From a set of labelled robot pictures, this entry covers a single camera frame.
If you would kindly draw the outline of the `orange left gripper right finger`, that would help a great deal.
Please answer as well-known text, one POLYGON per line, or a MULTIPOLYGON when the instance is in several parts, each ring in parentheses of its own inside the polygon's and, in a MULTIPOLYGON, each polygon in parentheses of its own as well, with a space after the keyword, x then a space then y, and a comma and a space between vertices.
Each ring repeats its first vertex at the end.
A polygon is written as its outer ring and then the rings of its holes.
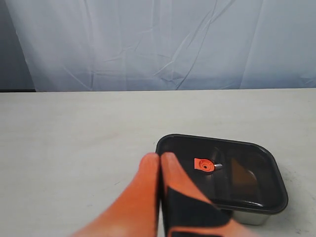
POLYGON ((197 188, 173 153, 161 158, 166 237, 248 237, 249 230, 221 212, 197 188))

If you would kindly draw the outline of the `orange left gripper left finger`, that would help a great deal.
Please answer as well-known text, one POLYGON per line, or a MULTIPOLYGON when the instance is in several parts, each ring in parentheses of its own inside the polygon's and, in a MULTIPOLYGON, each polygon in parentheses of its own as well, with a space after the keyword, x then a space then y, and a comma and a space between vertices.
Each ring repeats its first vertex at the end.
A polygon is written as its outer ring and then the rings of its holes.
POLYGON ((158 232, 159 156, 146 154, 120 196, 74 237, 156 237, 158 232))

